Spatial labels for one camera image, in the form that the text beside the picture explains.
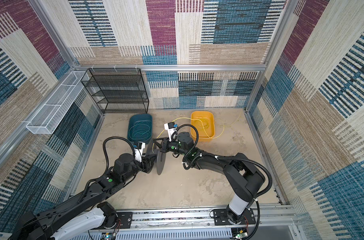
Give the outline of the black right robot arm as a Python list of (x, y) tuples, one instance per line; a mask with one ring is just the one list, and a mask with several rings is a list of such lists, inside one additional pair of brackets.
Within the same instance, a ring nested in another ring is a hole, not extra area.
[(227, 206), (228, 220), (239, 224), (244, 213), (249, 210), (258, 197), (266, 194), (273, 185), (269, 170), (258, 162), (250, 160), (244, 154), (235, 156), (215, 155), (197, 147), (200, 135), (191, 124), (166, 124), (168, 136), (153, 139), (161, 153), (172, 152), (183, 156), (185, 170), (210, 170), (223, 174), (235, 195)]

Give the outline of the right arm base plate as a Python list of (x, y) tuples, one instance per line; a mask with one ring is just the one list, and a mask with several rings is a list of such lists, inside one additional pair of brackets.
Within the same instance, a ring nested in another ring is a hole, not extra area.
[(216, 226), (225, 225), (254, 225), (257, 223), (255, 214), (252, 209), (245, 209), (242, 214), (237, 215), (231, 211), (230, 208), (226, 209), (213, 209), (209, 216), (214, 219)]

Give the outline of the grey perforated cable spool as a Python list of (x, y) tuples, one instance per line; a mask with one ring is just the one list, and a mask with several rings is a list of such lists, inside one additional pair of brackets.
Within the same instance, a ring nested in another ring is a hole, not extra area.
[(156, 162), (155, 162), (153, 169), (156, 169), (157, 174), (161, 175), (164, 170), (164, 166), (165, 166), (165, 162), (166, 162), (166, 153), (159, 152), (155, 148), (153, 140), (151, 140), (149, 142), (145, 157), (149, 157), (149, 158), (156, 157)]

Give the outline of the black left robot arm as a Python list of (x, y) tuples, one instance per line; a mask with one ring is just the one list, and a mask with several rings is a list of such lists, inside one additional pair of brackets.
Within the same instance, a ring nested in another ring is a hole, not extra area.
[(158, 157), (158, 152), (143, 154), (143, 143), (130, 147), (131, 153), (120, 155), (100, 177), (89, 180), (79, 194), (49, 210), (20, 217), (10, 239), (70, 240), (95, 228), (117, 227), (117, 211), (107, 199), (128, 186), (139, 172), (151, 172)]

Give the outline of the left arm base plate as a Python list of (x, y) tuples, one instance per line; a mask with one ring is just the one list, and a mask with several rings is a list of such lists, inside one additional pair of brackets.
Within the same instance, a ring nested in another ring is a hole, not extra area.
[(106, 217), (100, 227), (93, 230), (117, 231), (118, 229), (129, 229), (132, 224), (133, 212), (116, 212)]

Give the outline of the yellow plastic bin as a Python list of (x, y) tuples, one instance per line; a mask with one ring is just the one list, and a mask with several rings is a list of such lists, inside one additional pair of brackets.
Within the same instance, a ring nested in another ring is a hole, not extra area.
[(211, 112), (193, 112), (191, 114), (191, 125), (198, 130), (199, 143), (210, 142), (216, 134), (214, 115)]

